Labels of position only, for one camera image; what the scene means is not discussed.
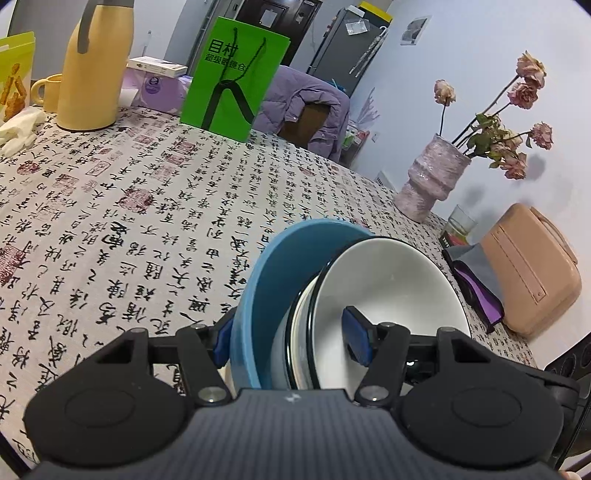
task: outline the purple tissue package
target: purple tissue package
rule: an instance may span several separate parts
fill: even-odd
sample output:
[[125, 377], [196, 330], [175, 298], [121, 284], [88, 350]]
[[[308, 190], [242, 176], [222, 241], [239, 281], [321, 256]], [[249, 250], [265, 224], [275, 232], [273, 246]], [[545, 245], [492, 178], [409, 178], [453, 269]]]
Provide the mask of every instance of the purple tissue package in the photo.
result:
[[180, 116], [192, 80], [188, 75], [169, 78], [128, 68], [125, 70], [122, 88], [138, 90], [131, 103], [133, 106], [144, 106]]

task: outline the vase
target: vase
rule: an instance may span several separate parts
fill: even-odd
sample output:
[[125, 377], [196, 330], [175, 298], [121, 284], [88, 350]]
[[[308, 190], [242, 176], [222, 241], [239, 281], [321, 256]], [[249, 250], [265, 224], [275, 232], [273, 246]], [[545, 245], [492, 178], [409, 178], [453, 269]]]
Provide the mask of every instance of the vase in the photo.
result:
[[423, 222], [436, 200], [447, 199], [471, 162], [454, 145], [435, 135], [408, 169], [408, 181], [394, 197], [394, 206], [407, 218]]

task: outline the gray refrigerator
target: gray refrigerator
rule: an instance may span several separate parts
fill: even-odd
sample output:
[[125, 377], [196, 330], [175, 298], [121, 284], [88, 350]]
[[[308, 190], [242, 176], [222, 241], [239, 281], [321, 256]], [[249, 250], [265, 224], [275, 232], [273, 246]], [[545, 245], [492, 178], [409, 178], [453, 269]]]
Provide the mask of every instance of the gray refrigerator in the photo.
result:
[[307, 71], [309, 75], [331, 85], [336, 83], [348, 96], [353, 94], [361, 80], [363, 71], [369, 64], [366, 61], [368, 56], [371, 58], [371, 53], [368, 53], [353, 73], [349, 72], [372, 47], [372, 44], [376, 46], [374, 40], [382, 33], [379, 26], [374, 25], [370, 20], [363, 19], [367, 32], [349, 35], [347, 24], [359, 20], [361, 20], [359, 15], [343, 8], [325, 35]]

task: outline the blue bowl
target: blue bowl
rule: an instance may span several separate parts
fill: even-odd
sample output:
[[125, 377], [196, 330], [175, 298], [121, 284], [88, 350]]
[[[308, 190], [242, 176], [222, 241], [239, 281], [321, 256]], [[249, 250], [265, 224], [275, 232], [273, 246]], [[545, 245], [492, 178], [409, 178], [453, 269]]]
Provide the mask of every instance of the blue bowl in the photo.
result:
[[342, 220], [313, 219], [291, 225], [267, 245], [234, 315], [230, 362], [236, 389], [272, 388], [271, 345], [294, 297], [343, 247], [372, 235]]

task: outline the table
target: table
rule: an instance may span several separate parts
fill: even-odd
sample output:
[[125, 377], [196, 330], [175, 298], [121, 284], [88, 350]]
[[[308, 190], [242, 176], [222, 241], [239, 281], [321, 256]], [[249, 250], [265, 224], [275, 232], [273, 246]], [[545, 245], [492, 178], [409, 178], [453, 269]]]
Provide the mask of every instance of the table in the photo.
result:
[[[144, 108], [101, 132], [50, 119], [30, 150], [0, 159], [0, 430], [37, 461], [21, 420], [36, 391], [129, 328], [211, 325], [294, 222], [340, 218], [404, 239], [459, 292], [437, 242], [443, 221], [408, 220], [392, 195], [259, 132], [241, 144]], [[535, 365], [523, 339], [503, 326], [487, 336], [460, 299], [473, 338]], [[155, 375], [181, 390], [175, 365]]]

